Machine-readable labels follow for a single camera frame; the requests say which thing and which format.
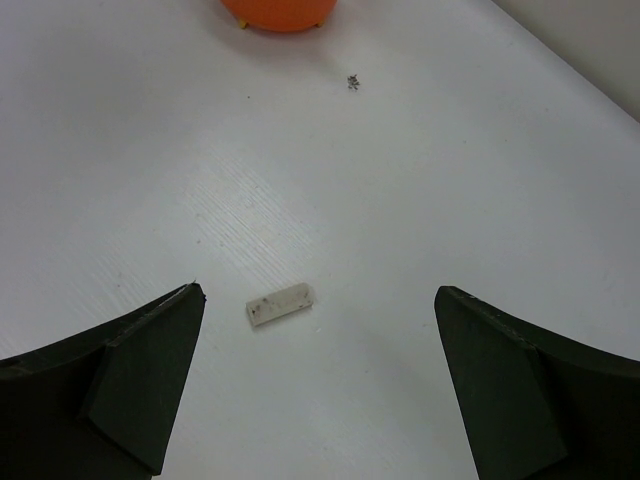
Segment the grey-white eraser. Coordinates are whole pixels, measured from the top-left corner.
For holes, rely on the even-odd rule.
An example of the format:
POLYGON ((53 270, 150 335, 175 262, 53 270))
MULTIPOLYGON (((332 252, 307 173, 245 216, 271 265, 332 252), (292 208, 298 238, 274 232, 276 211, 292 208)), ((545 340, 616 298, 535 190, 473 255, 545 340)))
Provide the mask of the grey-white eraser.
POLYGON ((251 327, 258 328, 311 308, 314 302, 313 288, 303 282, 250 300, 246 303, 246 312, 251 327))

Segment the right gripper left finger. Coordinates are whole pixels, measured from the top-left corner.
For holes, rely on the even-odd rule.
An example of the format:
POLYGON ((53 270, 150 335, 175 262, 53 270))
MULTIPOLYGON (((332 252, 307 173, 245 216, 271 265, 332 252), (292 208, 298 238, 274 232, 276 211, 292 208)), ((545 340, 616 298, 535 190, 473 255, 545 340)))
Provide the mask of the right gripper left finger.
POLYGON ((205 303, 199 284, 185 284, 119 318, 2 360, 2 478, 160 475, 205 303))

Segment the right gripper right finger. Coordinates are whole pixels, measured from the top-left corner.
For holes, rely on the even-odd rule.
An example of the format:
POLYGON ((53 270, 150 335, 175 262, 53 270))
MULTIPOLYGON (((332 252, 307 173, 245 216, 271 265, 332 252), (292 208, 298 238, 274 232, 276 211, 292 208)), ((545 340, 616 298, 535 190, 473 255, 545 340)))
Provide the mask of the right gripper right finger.
POLYGON ((481 479, 636 479, 639 364, 453 286, 434 309, 481 479))

